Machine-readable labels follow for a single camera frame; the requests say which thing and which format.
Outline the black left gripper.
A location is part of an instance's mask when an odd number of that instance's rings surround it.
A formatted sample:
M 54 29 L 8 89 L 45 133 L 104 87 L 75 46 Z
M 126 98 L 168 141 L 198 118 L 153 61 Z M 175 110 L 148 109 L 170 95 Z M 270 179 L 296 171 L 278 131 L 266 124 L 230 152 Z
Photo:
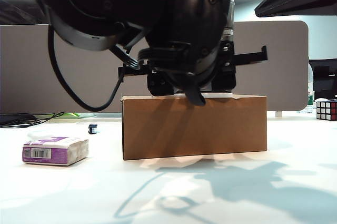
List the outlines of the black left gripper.
M 118 75 L 147 75 L 151 72 L 195 75 L 196 73 L 183 69 L 182 55 L 186 48 L 146 48 L 139 52 L 138 60 L 131 66 L 118 68 Z M 233 42 L 221 41 L 215 62 L 215 76 L 212 80 L 212 90 L 232 90 L 236 86 L 236 69 L 238 65 L 247 65 L 267 61 L 266 46 L 260 52 L 234 54 Z

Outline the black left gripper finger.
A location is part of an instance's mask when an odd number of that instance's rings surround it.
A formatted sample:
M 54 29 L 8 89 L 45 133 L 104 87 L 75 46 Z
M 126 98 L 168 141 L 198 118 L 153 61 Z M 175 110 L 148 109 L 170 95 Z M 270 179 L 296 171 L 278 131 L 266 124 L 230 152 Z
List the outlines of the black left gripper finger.
M 161 72 L 147 75 L 147 88 L 153 96 L 168 96 L 174 94 L 173 86 Z

